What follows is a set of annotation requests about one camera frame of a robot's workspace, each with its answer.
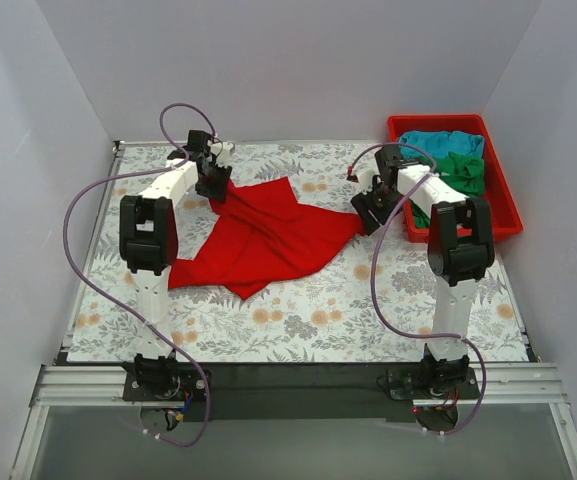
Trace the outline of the red t shirt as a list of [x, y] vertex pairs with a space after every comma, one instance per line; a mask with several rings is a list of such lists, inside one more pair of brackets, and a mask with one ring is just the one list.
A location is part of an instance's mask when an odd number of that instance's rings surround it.
[[270, 283], [319, 272], [365, 233], [354, 213], [300, 203], [286, 177], [229, 183], [225, 201], [210, 207], [213, 230], [194, 259], [174, 262], [169, 289], [223, 286], [246, 300]]

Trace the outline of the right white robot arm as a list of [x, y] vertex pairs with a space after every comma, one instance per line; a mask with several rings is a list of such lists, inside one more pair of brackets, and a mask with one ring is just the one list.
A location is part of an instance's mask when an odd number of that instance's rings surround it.
[[351, 204], [366, 233], [386, 235], [407, 202], [430, 219], [427, 259], [436, 278], [432, 330], [417, 337], [424, 344], [421, 361], [388, 375], [387, 387], [396, 400], [454, 399], [462, 386], [485, 388], [470, 367], [469, 356], [479, 351], [468, 329], [478, 284], [495, 259], [491, 208], [487, 200], [446, 184], [429, 153], [417, 148], [416, 157], [406, 158], [404, 147], [374, 145], [376, 169], [347, 169], [348, 180], [360, 187]]

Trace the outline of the green t shirt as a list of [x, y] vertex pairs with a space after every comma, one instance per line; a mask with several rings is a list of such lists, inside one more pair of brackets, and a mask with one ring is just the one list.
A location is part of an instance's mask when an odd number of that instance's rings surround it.
[[437, 163], [436, 172], [451, 188], [467, 197], [485, 194], [485, 162], [477, 155], [453, 151], [432, 153]]

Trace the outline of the blue t shirt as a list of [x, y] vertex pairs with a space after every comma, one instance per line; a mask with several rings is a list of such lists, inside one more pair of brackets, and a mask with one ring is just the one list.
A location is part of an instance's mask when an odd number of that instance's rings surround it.
[[400, 135], [397, 141], [418, 147], [435, 160], [446, 158], [450, 153], [482, 158], [485, 147], [485, 138], [482, 135], [459, 130], [436, 132], [412, 130]]

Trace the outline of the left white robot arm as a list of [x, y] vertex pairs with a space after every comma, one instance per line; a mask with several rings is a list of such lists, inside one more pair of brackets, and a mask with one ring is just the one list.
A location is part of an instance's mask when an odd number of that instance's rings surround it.
[[136, 384], [156, 398], [176, 398], [182, 380], [171, 346], [169, 278], [179, 250], [175, 210], [190, 190], [224, 202], [235, 144], [191, 130], [167, 157], [166, 170], [137, 195], [120, 201], [119, 251], [134, 282], [136, 311], [145, 319], [134, 359]]

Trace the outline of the red plastic bin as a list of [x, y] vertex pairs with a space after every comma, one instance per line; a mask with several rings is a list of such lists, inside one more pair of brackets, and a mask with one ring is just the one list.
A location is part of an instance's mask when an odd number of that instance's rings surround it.
[[477, 114], [393, 115], [387, 121], [390, 138], [408, 131], [462, 131], [484, 138], [485, 195], [491, 206], [493, 235], [501, 242], [522, 232], [523, 225], [484, 120]]

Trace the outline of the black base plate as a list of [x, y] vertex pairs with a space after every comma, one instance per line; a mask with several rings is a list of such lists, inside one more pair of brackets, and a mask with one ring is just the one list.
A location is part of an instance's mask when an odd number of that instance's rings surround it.
[[382, 419], [412, 423], [415, 403], [442, 403], [412, 382], [415, 363], [125, 362], [123, 401], [184, 412], [187, 422]]

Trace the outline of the floral table mat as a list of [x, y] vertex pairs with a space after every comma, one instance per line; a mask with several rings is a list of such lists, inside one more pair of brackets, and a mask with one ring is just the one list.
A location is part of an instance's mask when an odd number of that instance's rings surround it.
[[[137, 352], [142, 324], [131, 314], [134, 282], [118, 250], [119, 203], [150, 184], [150, 170], [169, 151], [129, 145], [119, 152], [121, 178], [105, 196], [87, 267], [93, 287], [80, 301], [71, 362], [129, 361]], [[242, 144], [232, 178], [247, 186], [286, 177], [301, 203], [347, 212], [351, 162], [371, 165], [364, 144]], [[414, 362], [423, 351], [418, 335], [432, 327], [434, 288], [425, 247], [394, 222], [382, 245], [357, 237], [318, 273], [273, 283], [248, 300], [222, 287], [173, 291], [172, 338], [200, 362]]]

